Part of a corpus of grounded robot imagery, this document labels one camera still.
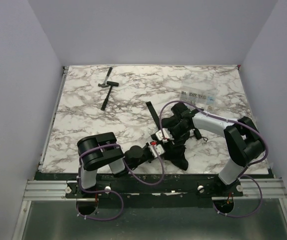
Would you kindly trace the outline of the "black folding umbrella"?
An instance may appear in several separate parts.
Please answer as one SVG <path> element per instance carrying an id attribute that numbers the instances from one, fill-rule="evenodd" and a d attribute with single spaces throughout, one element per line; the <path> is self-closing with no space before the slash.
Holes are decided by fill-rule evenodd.
<path id="1" fill-rule="evenodd" d="M 188 116 L 193 117 L 194 114 L 197 113 L 196 110 L 190 110 L 184 103 L 179 102 L 179 103 L 176 103 L 171 108 L 171 111 L 173 113 L 171 117 L 159 119 L 157 112 L 155 111 L 150 101 L 146 103 L 146 106 L 157 128 L 158 129 L 165 128 L 165 129 L 168 129 L 169 132 L 170 132 L 170 126 L 171 126 L 171 120 L 170 120 L 171 117 L 182 119 L 183 117 L 188 117 Z M 204 141 L 208 141 L 208 138 L 205 136 L 202 136 L 200 131 L 197 128 L 193 127 L 193 129 L 191 129 L 190 131 L 193 131 L 193 136 L 197 140 L 202 139 Z M 172 137 L 173 139 L 168 142 L 158 141 L 155 134 L 151 135 L 151 138 L 153 140 L 157 141 L 157 143 L 163 146 L 165 150 L 165 153 L 163 154 L 164 159 L 167 161 L 170 161 L 173 165 L 175 165 L 176 167 L 184 171 L 186 171 L 189 166 L 189 163 L 185 158 L 185 150 L 186 150 L 185 144 L 186 144 L 186 141 L 191 137 L 190 131 L 182 136 L 173 136 Z"/>

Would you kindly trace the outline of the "aluminium frame rail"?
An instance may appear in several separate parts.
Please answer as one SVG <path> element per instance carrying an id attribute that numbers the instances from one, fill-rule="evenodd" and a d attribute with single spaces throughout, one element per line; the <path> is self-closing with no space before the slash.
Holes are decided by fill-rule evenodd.
<path id="1" fill-rule="evenodd" d="M 243 195 L 212 207 L 118 208 L 64 198 L 64 183 L 27 182 L 15 240 L 287 240 L 287 191 L 270 175 L 240 180 Z"/>

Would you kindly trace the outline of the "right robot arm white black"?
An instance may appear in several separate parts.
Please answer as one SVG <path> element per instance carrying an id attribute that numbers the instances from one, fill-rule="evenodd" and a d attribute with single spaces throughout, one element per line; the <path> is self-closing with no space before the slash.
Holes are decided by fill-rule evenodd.
<path id="1" fill-rule="evenodd" d="M 191 110 L 183 102 L 176 103 L 171 111 L 179 120 L 168 128 L 174 139 L 192 129 L 205 130 L 225 138 L 229 159 L 214 180 L 213 188 L 218 192 L 233 184 L 251 161 L 266 150 L 264 141 L 249 117 L 224 119 L 202 109 Z"/>

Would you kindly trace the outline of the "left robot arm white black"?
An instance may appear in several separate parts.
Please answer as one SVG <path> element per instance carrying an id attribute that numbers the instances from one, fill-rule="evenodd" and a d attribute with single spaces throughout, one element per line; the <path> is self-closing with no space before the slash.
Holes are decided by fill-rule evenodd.
<path id="1" fill-rule="evenodd" d="M 147 145 L 140 147 L 133 145 L 123 152 L 117 146 L 117 139 L 113 132 L 87 136 L 77 142 L 78 155 L 81 157 L 81 167 L 78 176 L 81 187 L 89 190 L 96 185 L 98 169 L 108 165 L 113 176 L 120 178 L 136 169 L 139 165 L 154 159 L 152 151 Z"/>

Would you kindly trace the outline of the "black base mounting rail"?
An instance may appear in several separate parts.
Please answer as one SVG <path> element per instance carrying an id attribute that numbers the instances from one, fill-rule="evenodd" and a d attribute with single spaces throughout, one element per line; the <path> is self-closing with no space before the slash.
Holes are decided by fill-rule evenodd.
<path id="1" fill-rule="evenodd" d="M 243 196 L 240 181 L 227 188 L 214 189 L 214 174 L 139 174 L 115 178 L 111 173 L 99 173 L 96 184 L 82 191 L 75 173 L 35 174 L 37 181 L 63 182 L 63 197 L 83 205 L 118 208 L 210 208 L 215 200 L 232 202 Z"/>

